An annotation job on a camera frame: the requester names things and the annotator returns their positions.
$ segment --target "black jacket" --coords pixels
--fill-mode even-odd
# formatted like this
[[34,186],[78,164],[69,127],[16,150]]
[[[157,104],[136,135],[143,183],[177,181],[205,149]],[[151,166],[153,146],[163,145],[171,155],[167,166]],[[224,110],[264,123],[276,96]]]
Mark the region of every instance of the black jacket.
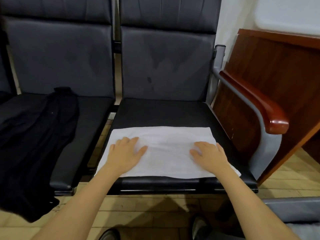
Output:
[[34,222],[59,204],[50,177],[74,136],[78,98],[70,88],[0,124],[0,208]]

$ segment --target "wooden armrest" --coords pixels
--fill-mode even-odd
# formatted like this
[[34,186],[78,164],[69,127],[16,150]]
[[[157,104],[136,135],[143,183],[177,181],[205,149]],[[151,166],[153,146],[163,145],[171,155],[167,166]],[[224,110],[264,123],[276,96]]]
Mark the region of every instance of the wooden armrest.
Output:
[[221,71],[219,75],[255,105],[262,115],[266,133],[279,135],[287,132],[289,120],[278,104],[239,77],[231,76],[226,71]]

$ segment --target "wooden desk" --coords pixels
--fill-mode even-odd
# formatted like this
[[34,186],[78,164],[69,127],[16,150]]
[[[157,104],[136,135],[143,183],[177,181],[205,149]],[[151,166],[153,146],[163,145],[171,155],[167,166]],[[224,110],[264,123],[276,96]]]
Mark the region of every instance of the wooden desk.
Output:
[[[225,70],[277,102],[289,118],[262,183],[320,129],[320,39],[240,29]],[[260,141],[255,113],[224,85],[213,110],[247,164]]]

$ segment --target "shoe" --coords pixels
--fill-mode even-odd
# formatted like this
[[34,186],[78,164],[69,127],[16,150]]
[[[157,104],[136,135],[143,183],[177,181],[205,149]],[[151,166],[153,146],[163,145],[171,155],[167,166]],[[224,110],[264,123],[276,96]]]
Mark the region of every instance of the shoe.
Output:
[[110,228],[102,233],[98,240],[120,240],[120,233],[115,228]]
[[195,215],[191,219],[189,227],[190,240],[205,239],[212,231],[210,223],[201,215]]

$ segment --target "hand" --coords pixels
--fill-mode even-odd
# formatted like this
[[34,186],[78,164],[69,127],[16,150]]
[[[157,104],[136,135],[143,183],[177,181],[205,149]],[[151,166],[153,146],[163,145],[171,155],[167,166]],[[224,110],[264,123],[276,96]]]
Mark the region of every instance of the hand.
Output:
[[200,149],[202,155],[193,149],[190,150],[190,154],[193,156],[195,162],[206,171],[217,176],[217,174],[223,172],[225,169],[231,168],[220,144],[217,143],[217,146],[215,146],[208,142],[199,141],[195,142],[194,145]]
[[109,149],[108,159],[105,167],[111,168],[118,176],[128,172],[140,161],[148,147],[145,145],[136,154],[134,146],[139,137],[129,139],[123,137],[122,140],[117,140],[116,144],[112,144]]

